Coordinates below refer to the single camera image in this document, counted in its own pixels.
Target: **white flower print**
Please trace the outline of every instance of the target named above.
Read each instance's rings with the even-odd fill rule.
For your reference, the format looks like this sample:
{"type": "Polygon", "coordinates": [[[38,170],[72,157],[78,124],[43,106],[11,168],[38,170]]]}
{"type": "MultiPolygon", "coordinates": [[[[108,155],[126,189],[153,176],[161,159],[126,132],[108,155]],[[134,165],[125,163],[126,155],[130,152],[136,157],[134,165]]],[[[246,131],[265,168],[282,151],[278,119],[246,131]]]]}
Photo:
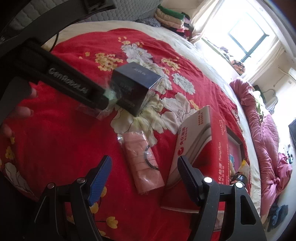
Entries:
{"type": "Polygon", "coordinates": [[[11,183],[16,188],[34,195],[26,180],[20,175],[20,172],[17,171],[15,165],[13,165],[11,162],[5,163],[5,172],[11,183]]]}
{"type": "Polygon", "coordinates": [[[167,128],[173,133],[177,134],[178,127],[181,123],[193,113],[195,109],[190,108],[189,101],[181,93],[175,94],[175,98],[163,98],[160,100],[163,107],[170,110],[161,115],[161,119],[166,124],[167,128]]]}
{"type": "Polygon", "coordinates": [[[179,85],[183,90],[185,90],[191,95],[195,93],[194,86],[188,79],[186,79],[178,73],[172,74],[172,76],[174,77],[174,83],[179,85]]]}
{"type": "Polygon", "coordinates": [[[143,131],[149,140],[150,146],[153,146],[157,143],[153,131],[163,133],[163,130],[167,129],[166,124],[158,113],[162,109],[163,105],[159,100],[158,94],[154,94],[151,97],[146,107],[137,117],[134,117],[128,111],[116,105],[115,110],[117,111],[117,115],[111,121],[111,126],[117,133],[117,136],[121,136],[126,132],[143,131]]]}
{"type": "Polygon", "coordinates": [[[127,62],[144,61],[145,63],[152,63],[152,55],[147,52],[147,50],[139,48],[136,44],[132,45],[122,45],[122,51],[127,56],[127,62]]]}
{"type": "Polygon", "coordinates": [[[121,49],[126,53],[128,59],[126,60],[128,63],[136,62],[137,64],[153,71],[154,73],[162,76],[160,79],[156,91],[161,93],[162,95],[166,93],[166,90],[172,90],[172,83],[169,80],[169,77],[163,72],[162,68],[160,68],[156,63],[153,63],[150,58],[152,55],[147,53],[147,50],[139,48],[136,44],[132,44],[132,48],[127,47],[130,45],[123,45],[121,49]]]}

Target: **gray quilted pad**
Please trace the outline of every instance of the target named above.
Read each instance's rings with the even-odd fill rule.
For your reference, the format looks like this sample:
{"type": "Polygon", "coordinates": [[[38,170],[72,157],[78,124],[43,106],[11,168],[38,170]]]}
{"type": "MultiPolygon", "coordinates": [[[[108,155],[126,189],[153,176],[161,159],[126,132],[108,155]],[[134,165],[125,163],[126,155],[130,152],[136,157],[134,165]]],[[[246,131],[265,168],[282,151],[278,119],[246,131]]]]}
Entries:
{"type": "MultiPolygon", "coordinates": [[[[23,29],[41,14],[67,0],[32,0],[20,11],[10,26],[14,29],[23,29]]],[[[113,0],[116,9],[92,15],[86,22],[106,20],[130,20],[153,17],[157,6],[162,0],[113,0]]]]}

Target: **air conditioner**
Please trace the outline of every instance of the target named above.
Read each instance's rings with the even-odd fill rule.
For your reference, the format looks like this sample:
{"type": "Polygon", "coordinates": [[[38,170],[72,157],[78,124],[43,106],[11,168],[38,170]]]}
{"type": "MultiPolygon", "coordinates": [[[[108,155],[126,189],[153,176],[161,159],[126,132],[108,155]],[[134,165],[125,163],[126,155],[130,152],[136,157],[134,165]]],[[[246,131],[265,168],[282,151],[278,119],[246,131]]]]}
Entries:
{"type": "Polygon", "coordinates": [[[289,76],[291,77],[292,81],[296,83],[296,70],[293,68],[289,69],[289,76]]]}

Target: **white bed sheet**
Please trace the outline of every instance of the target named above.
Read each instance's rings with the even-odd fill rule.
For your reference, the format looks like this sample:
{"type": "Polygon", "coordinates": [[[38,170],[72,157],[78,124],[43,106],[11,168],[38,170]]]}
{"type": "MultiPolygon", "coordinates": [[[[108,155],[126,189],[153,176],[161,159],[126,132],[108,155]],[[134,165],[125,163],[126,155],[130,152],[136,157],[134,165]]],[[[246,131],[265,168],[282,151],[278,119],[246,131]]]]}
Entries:
{"type": "MultiPolygon", "coordinates": [[[[261,206],[261,179],[260,171],[258,165],[258,159],[255,153],[253,141],[251,138],[251,133],[247,118],[244,111],[235,96],[233,90],[229,84],[223,80],[223,78],[215,71],[215,69],[208,64],[207,60],[204,58],[203,53],[199,51],[193,44],[186,41],[182,37],[173,33],[166,28],[156,28],[151,27],[142,23],[136,23],[131,21],[103,21],[103,22],[87,22],[87,23],[77,23],[70,25],[59,33],[59,38],[57,44],[75,37],[80,34],[97,32],[97,31],[109,31],[117,28],[131,28],[142,31],[149,36],[162,40],[168,43],[178,54],[189,59],[193,64],[196,65],[210,80],[215,82],[220,86],[222,91],[237,105],[238,114],[240,119],[241,128],[243,131],[243,136],[247,145],[248,157],[251,165],[251,199],[255,205],[255,208],[260,214],[261,206]]],[[[44,45],[45,49],[50,49],[53,45],[55,37],[51,38],[44,45]]]]}

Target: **human hand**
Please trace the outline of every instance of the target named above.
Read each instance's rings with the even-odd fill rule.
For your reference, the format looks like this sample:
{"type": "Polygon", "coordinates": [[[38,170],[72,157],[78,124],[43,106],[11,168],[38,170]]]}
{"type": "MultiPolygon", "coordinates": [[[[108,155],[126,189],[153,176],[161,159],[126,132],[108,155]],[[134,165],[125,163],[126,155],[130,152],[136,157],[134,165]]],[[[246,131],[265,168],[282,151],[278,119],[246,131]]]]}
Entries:
{"type": "MultiPolygon", "coordinates": [[[[29,98],[30,99],[36,98],[37,96],[38,96],[37,90],[32,88],[32,93],[29,96],[29,98]]],[[[9,118],[28,118],[28,117],[33,116],[33,114],[34,114],[34,111],[28,107],[16,106],[9,113],[9,115],[7,116],[7,119],[9,119],[9,118]]],[[[12,132],[11,128],[5,123],[2,123],[2,125],[0,126],[0,133],[1,133],[1,135],[8,137],[8,138],[13,136],[13,132],[12,132]]]]}

